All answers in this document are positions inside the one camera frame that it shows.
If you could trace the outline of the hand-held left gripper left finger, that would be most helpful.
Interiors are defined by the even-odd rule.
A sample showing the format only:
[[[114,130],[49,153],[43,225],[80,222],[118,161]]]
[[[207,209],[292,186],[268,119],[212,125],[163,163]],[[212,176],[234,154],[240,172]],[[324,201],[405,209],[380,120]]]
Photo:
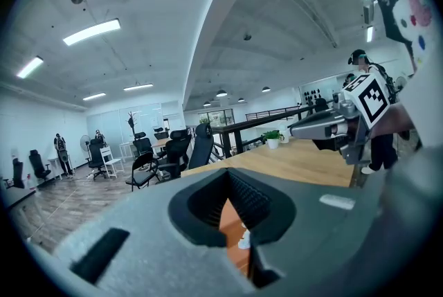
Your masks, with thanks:
[[[128,194],[70,233],[54,252],[58,281],[74,296],[256,296],[225,248],[188,241],[168,217],[178,191],[209,172]],[[96,283],[71,267],[111,228],[129,233]]]

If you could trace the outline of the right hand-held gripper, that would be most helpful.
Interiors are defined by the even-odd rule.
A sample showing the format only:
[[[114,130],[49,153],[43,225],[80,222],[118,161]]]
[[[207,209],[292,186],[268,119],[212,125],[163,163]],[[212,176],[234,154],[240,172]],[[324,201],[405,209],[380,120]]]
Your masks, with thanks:
[[[389,107],[383,84],[375,74],[365,73],[337,94],[335,111],[308,115],[289,131],[295,139],[312,140],[319,150],[339,151],[348,165],[357,165],[373,127]]]

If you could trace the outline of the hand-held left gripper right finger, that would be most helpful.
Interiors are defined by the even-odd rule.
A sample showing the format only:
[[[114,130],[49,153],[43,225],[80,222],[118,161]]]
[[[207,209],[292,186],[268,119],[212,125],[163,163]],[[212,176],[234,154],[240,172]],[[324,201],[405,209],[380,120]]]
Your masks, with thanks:
[[[254,289],[308,289],[339,270],[363,243],[380,197],[379,179],[342,188],[230,168],[226,185],[251,233]]]

